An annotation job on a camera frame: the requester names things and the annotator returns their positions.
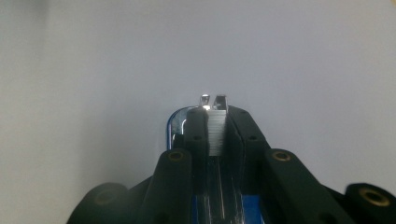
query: white background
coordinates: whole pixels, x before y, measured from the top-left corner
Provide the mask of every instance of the white background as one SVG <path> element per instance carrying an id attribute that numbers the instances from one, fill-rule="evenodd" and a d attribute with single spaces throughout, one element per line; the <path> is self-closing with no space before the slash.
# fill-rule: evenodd
<path id="1" fill-rule="evenodd" d="M 202 93 L 321 183 L 396 194 L 390 0 L 0 0 L 1 223 L 65 223 L 96 185 L 142 181 Z"/>

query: white wall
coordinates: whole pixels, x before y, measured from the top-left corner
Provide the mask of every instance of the white wall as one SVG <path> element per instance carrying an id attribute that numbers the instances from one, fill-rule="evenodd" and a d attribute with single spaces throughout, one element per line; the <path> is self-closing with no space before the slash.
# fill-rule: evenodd
<path id="1" fill-rule="evenodd" d="M 65 223 L 94 186 L 151 175 L 202 93 L 323 184 L 396 194 L 395 22 L 390 0 L 1 0 L 1 222 Z"/>

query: brass insert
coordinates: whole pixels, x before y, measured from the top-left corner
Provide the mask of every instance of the brass insert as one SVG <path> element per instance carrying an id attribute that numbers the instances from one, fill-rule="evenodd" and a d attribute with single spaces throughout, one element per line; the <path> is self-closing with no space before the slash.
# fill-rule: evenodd
<path id="1" fill-rule="evenodd" d="M 106 205 L 117 199 L 117 192 L 114 189 L 104 189 L 98 193 L 94 199 L 97 205 Z"/>
<path id="2" fill-rule="evenodd" d="M 168 154 L 168 158 L 170 161 L 181 161 L 183 160 L 183 153 L 175 151 Z"/>
<path id="3" fill-rule="evenodd" d="M 374 189 L 359 189 L 359 195 L 367 202 L 376 206 L 386 207 L 390 205 L 390 200 Z"/>
<path id="4" fill-rule="evenodd" d="M 283 152 L 283 151 L 276 151 L 273 153 L 273 157 L 274 159 L 276 159 L 277 161 L 290 161 L 291 160 L 291 156 L 289 153 L 287 152 Z"/>

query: screw hole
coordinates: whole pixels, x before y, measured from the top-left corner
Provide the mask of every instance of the screw hole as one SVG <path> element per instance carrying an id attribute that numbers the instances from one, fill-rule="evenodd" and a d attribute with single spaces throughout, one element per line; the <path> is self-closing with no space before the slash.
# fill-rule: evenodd
<path id="1" fill-rule="evenodd" d="M 183 153 L 181 152 L 171 152 L 168 155 L 169 160 L 171 161 L 181 161 L 183 159 Z"/>
<path id="2" fill-rule="evenodd" d="M 154 224 L 165 224 L 169 222 L 169 216 L 165 213 L 159 213 L 154 217 Z"/>
<path id="3" fill-rule="evenodd" d="M 326 224 L 336 224 L 337 219 L 329 213 L 323 213 L 319 215 L 319 220 Z"/>
<path id="4" fill-rule="evenodd" d="M 363 188 L 359 190 L 361 197 L 367 202 L 381 207 L 386 207 L 390 205 L 390 200 L 374 189 Z"/>
<path id="5" fill-rule="evenodd" d="M 274 159 L 277 161 L 289 161 L 291 160 L 291 156 L 289 153 L 283 152 L 283 151 L 276 151 L 273 153 Z"/>
<path id="6" fill-rule="evenodd" d="M 98 205 L 106 205 L 117 199 L 117 192 L 114 189 L 105 189 L 98 193 L 95 197 L 95 203 Z"/>

